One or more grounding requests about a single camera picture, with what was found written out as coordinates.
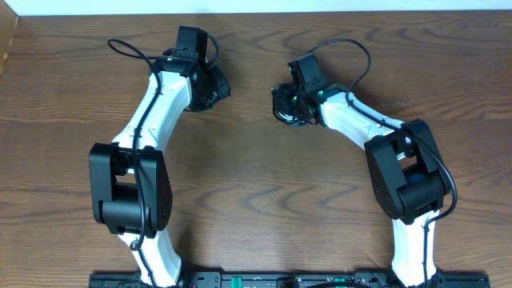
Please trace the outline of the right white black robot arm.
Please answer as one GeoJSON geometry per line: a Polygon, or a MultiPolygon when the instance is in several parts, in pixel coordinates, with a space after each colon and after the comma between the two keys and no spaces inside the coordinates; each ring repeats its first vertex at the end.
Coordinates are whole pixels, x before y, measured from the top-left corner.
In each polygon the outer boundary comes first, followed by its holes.
{"type": "Polygon", "coordinates": [[[436,221],[456,187],[428,125],[389,118],[340,85],[283,83],[271,91],[273,113],[289,126],[320,124],[366,154],[374,196],[393,225],[392,274],[403,287],[430,286],[436,221]]]}

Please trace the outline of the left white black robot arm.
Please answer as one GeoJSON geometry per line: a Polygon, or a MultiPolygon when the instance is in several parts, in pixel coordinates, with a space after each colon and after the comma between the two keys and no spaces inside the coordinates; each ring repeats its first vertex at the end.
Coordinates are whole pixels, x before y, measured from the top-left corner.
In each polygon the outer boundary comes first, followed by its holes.
{"type": "Polygon", "coordinates": [[[132,119],[112,142],[90,150],[94,219],[131,249],[144,286],[186,287],[190,282],[167,229],[173,195],[164,153],[184,110],[208,110],[229,95],[218,66],[159,56],[132,119]]]}

